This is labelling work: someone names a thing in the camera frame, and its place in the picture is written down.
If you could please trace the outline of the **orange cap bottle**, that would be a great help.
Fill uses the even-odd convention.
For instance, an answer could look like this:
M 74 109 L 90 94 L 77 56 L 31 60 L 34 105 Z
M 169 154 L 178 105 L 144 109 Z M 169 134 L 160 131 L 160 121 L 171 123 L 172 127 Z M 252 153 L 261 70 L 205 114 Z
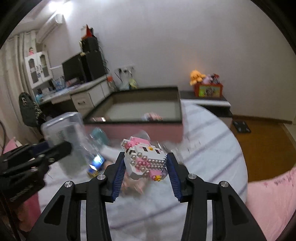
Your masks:
M 114 82 L 112 76 L 107 77 L 107 83 L 108 83 L 108 86 L 109 86 L 111 92 L 117 92 L 117 86 L 116 86 L 116 83 Z

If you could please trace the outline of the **blue gold small box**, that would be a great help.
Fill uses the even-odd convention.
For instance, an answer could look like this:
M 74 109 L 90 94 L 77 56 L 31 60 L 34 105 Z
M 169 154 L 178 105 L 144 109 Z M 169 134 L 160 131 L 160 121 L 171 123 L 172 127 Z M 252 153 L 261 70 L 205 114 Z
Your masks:
M 104 165 L 105 159 L 100 155 L 96 155 L 89 163 L 87 174 L 90 178 L 96 177 L 99 175 L 100 170 Z

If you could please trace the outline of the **black computer tower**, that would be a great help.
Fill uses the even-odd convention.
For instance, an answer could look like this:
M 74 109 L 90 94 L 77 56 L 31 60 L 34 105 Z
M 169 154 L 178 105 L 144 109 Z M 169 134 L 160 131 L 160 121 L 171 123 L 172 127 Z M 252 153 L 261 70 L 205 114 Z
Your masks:
M 85 82 L 94 81 L 107 75 L 100 51 L 80 55 Z

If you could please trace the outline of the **black speaker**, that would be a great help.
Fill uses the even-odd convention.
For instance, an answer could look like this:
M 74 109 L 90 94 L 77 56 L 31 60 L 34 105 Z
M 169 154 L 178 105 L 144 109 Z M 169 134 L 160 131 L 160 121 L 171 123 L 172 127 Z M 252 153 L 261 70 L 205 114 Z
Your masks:
M 99 50 L 98 40 L 95 36 L 83 39 L 80 42 L 80 44 L 81 44 L 82 52 L 84 53 L 94 52 Z

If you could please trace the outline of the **beige curtain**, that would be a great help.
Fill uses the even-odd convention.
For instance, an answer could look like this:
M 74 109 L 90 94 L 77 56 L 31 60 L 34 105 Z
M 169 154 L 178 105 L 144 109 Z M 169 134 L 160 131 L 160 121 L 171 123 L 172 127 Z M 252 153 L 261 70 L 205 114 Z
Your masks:
M 39 138 L 35 128 L 24 125 L 19 107 L 22 92 L 34 95 L 23 65 L 31 50 L 37 51 L 34 30 L 15 35 L 1 47 L 1 121 L 8 139 L 16 138 L 22 144 L 36 143 Z

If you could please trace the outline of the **pink block kitty figure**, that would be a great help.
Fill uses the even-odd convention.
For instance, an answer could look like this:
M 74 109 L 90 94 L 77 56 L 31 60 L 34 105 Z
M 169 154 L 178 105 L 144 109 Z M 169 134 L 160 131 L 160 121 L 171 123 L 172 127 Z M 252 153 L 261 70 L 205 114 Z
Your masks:
M 125 152 L 126 171 L 133 180 L 147 178 L 159 182 L 168 175 L 167 155 L 148 140 L 130 137 L 121 142 L 121 147 Z

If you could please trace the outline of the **clear plastic box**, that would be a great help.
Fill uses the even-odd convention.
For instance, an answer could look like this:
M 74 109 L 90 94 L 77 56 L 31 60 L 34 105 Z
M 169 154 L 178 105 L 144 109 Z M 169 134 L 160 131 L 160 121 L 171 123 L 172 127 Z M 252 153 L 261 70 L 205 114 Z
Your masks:
M 87 171 L 90 161 L 99 154 L 98 147 L 91 142 L 78 112 L 64 113 L 45 122 L 41 125 L 41 131 L 51 146 L 64 141 L 72 145 L 71 154 L 59 161 L 68 176 Z

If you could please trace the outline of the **wall power outlet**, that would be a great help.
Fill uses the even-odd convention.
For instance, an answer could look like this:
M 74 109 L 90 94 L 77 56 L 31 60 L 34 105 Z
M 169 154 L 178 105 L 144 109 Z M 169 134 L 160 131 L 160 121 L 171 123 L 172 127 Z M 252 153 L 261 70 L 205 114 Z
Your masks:
M 133 72 L 134 70 L 134 64 L 125 65 L 117 68 L 118 72 Z

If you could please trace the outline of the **orange octopus plush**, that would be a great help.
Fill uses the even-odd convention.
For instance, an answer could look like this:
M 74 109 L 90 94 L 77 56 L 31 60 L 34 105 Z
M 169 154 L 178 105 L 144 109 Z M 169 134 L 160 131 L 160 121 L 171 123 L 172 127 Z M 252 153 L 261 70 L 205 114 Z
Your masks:
M 207 77 L 206 75 L 201 74 L 198 70 L 193 70 L 190 73 L 190 85 L 193 86 L 193 85 L 195 85 L 197 83 L 200 83 L 206 77 Z

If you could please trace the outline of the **striped white tablecloth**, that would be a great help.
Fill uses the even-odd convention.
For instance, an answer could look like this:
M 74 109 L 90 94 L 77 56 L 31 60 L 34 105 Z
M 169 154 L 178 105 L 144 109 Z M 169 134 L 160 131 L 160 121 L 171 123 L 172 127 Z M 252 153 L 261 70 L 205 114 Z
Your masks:
M 247 167 L 229 127 L 207 109 L 182 101 L 183 141 L 163 143 L 190 173 L 204 181 L 227 181 L 242 200 L 247 195 Z M 122 191 L 106 206 L 113 240 L 180 240 L 187 206 L 175 198 L 170 180 L 149 181 L 143 192 Z

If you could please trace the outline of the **purple plush toy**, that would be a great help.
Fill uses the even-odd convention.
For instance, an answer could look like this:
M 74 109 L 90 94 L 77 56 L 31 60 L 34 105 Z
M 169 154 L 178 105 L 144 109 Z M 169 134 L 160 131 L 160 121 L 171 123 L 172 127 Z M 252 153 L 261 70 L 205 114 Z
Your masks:
M 213 81 L 211 75 L 206 75 L 205 78 L 203 78 L 202 84 L 209 85 Z

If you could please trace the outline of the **black monitor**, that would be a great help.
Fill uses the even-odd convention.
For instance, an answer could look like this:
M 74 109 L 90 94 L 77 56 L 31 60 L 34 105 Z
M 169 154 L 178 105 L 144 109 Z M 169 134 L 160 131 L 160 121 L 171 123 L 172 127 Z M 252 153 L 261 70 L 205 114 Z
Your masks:
M 76 79 L 82 82 L 84 80 L 80 57 L 80 54 L 76 54 L 62 63 L 65 81 Z

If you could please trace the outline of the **teal clear round piece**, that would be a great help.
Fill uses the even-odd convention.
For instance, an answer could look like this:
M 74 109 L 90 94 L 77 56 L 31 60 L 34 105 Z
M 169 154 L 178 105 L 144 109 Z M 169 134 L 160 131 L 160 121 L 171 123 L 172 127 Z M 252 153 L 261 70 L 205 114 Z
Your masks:
M 95 142 L 97 142 L 99 146 L 109 144 L 109 138 L 107 137 L 106 133 L 100 128 L 94 128 L 90 133 L 90 137 Z

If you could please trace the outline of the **baby doll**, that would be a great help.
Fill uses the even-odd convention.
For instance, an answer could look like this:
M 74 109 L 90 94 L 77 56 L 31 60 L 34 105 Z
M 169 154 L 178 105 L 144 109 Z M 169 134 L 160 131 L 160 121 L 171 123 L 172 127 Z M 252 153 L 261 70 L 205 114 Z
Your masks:
M 145 189 L 147 188 L 148 183 L 149 181 L 147 180 L 147 178 L 140 178 L 138 180 L 133 180 L 128 176 L 128 173 L 125 172 L 125 176 L 121 184 L 121 191 L 124 194 L 138 193 L 142 195 Z

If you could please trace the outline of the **pink bedding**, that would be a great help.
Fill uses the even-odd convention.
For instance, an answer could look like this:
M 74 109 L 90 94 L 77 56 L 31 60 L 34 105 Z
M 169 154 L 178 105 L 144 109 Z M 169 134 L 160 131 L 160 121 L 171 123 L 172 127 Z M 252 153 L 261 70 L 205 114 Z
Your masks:
M 248 183 L 246 205 L 267 240 L 276 240 L 295 212 L 295 167 L 273 179 Z

